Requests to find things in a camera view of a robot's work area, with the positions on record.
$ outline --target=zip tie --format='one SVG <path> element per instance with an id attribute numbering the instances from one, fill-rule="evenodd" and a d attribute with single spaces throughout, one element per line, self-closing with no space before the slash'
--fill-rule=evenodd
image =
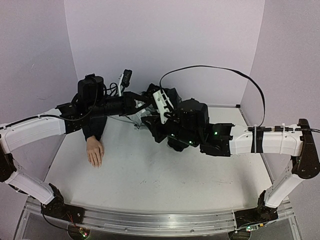
<path id="1" fill-rule="evenodd" d="M 254 125 L 254 153 L 257 153 L 257 124 Z"/>

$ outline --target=black cable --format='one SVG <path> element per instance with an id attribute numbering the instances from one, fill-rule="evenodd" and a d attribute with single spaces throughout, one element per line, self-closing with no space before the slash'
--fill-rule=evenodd
<path id="1" fill-rule="evenodd" d="M 12 122 L 12 123 L 6 125 L 5 127 L 9 128 L 9 127 L 12 127 L 13 125 L 20 124 L 20 123 L 23 123 L 25 121 L 28 121 L 28 120 L 31 120 L 31 119 L 37 119 L 37 118 L 56 118 L 56 119 L 61 119 L 61 120 L 64 120 L 64 121 L 70 121 L 70 122 L 77 122 L 79 120 L 82 120 L 82 119 L 86 118 L 92 112 L 94 107 L 96 106 L 97 99 L 98 99 L 98 84 L 97 84 L 97 81 L 96 81 L 96 79 L 94 77 L 91 77 L 91 78 L 94 79 L 95 84 L 96 84 L 95 99 L 94 99 L 94 103 L 93 103 L 92 108 L 90 109 L 90 111 L 86 115 L 84 115 L 84 116 L 82 116 L 82 117 L 80 117 L 78 119 L 67 119 L 67 118 L 64 118 L 64 117 L 61 117 L 61 116 L 57 116 L 57 115 L 43 114 L 43 115 L 39 115 L 39 116 L 30 116 L 30 117 L 27 117 L 25 119 Z"/>
<path id="2" fill-rule="evenodd" d="M 176 69 L 176 70 L 172 70 L 172 71 L 169 71 L 167 72 L 165 75 L 163 75 L 159 81 L 159 86 L 161 89 L 162 88 L 162 85 L 161 85 L 161 82 L 162 80 L 164 79 L 165 76 L 169 75 L 169 74 L 172 74 L 172 73 L 175 73 L 175 72 L 178 72 L 178 71 L 181 71 L 181 70 L 185 70 L 185 69 L 193 69 L 193 68 L 212 68 L 212 69 L 223 69 L 223 70 L 228 70 L 228 71 L 231 71 L 233 73 L 236 73 L 238 75 L 240 75 L 241 77 L 243 78 L 246 78 L 248 79 L 250 82 L 253 83 L 253 85 L 258 89 L 260 95 L 261 95 L 261 99 L 262 99 L 262 104 L 263 104 L 263 119 L 262 119 L 262 122 L 261 124 L 258 126 L 258 127 L 261 127 L 261 125 L 264 123 L 265 121 L 265 116 L 266 116 L 266 101 L 265 101 L 265 95 L 263 93 L 263 91 L 261 90 L 261 88 L 259 87 L 259 85 L 249 76 L 245 75 L 244 73 L 238 71 L 238 70 L 234 70 L 234 69 L 231 69 L 231 68 L 225 68 L 225 67 L 219 67 L 219 66 L 210 66 L 210 65 L 192 65 L 192 66 L 185 66 L 185 67 L 182 67 L 182 68 L 179 68 L 179 69 Z"/>
<path id="3" fill-rule="evenodd" d="M 17 187 L 15 187 L 15 186 L 13 186 L 13 185 L 11 185 L 11 184 L 9 184 L 9 186 L 10 186 L 11 188 L 13 188 L 14 190 L 16 190 L 18 193 L 27 194 L 27 193 L 25 193 L 24 191 L 21 191 L 20 189 L 18 189 Z"/>
<path id="4" fill-rule="evenodd" d="M 110 83 L 110 86 L 109 86 L 111 90 L 111 93 L 110 93 L 110 96 L 112 96 L 114 94 L 114 96 L 118 93 L 118 84 L 116 84 L 115 82 L 112 82 Z"/>
<path id="5" fill-rule="evenodd" d="M 30 117 L 27 117 L 27 118 L 25 118 L 25 119 L 12 122 L 12 123 L 6 125 L 5 127 L 6 127 L 6 128 L 9 128 L 9 127 L 12 127 L 13 125 L 20 124 L 20 123 L 23 123 L 23 122 L 25 122 L 25 121 L 28 121 L 28 120 L 31 120 L 31 119 L 37 119 L 37 118 L 38 118 L 38 116 L 30 116 Z"/>
<path id="6" fill-rule="evenodd" d="M 45 217 L 45 215 L 44 215 L 44 205 L 41 203 L 40 206 L 41 206 L 41 214 L 42 214 L 44 220 L 45 220 L 48 224 L 50 224 L 51 226 L 53 226 L 53 227 L 55 227 L 55 228 L 57 228 L 57 229 L 62 229 L 62 230 L 68 231 L 68 229 L 66 229 L 66 228 L 63 228 L 63 227 L 54 225 L 53 223 L 49 222 L 48 219 L 47 219 L 47 218 Z"/>
<path id="7" fill-rule="evenodd" d="M 107 89 L 107 87 L 106 87 L 105 84 L 103 84 L 103 91 L 104 91 L 104 94 L 103 94 L 103 95 L 106 96 L 108 89 Z"/>
<path id="8" fill-rule="evenodd" d="M 315 129 L 315 128 L 296 128 L 295 131 L 310 131 L 310 132 L 320 134 L 320 129 Z"/>
<path id="9" fill-rule="evenodd" d="M 53 223 L 49 222 L 48 219 L 46 218 L 46 216 L 44 215 L 44 205 L 42 203 L 40 203 L 40 206 L 41 206 L 41 214 L 43 216 L 43 219 L 51 226 L 57 228 L 57 229 L 61 229 L 61 230 L 65 230 L 67 232 L 69 232 L 70 230 L 67 229 L 67 228 L 64 228 L 64 227 L 61 227 L 61 226 L 57 226 L 57 225 L 54 225 Z M 73 230 L 72 232 L 75 232 L 75 233 L 79 233 L 79 230 Z"/>

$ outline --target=black sleeve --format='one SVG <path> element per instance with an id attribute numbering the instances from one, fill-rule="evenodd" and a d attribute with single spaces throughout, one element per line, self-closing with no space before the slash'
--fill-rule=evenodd
<path id="1" fill-rule="evenodd" d="M 87 141 L 88 138 L 95 136 L 99 141 L 101 139 L 101 135 L 104 133 L 106 123 L 107 116 L 91 118 L 89 125 L 82 128 L 85 140 Z"/>

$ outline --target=white bracket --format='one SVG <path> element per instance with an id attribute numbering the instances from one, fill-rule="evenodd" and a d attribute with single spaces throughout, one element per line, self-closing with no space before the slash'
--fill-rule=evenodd
<path id="1" fill-rule="evenodd" d="M 153 98 L 155 100 L 155 104 L 158 107 L 158 111 L 160 113 L 161 123 L 165 124 L 166 121 L 168 120 L 168 118 L 165 117 L 165 113 L 170 113 L 169 108 L 166 107 L 167 103 L 170 104 L 172 109 L 174 108 L 174 106 L 172 105 L 171 101 L 169 100 L 169 98 L 167 97 L 167 95 L 165 94 L 164 91 L 161 91 L 161 90 L 156 91 L 153 94 Z"/>

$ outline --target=metal frame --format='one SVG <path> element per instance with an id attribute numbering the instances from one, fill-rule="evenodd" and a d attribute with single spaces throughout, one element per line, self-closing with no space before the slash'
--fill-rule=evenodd
<path id="1" fill-rule="evenodd" d="M 239 108 L 245 122 L 247 118 Z M 261 155 L 274 182 L 269 166 Z M 301 240 L 298 223 L 288 198 L 278 207 L 279 218 L 276 221 L 289 219 L 294 240 Z M 21 240 L 30 214 L 41 215 L 39 201 L 29 197 L 21 213 L 15 240 Z M 52 218 L 54 221 L 68 224 L 67 221 Z M 192 237 L 232 232 L 236 229 L 233 210 L 195 213 L 136 213 L 98 208 L 85 208 L 83 223 L 79 227 L 115 234 L 154 236 L 154 237 Z"/>

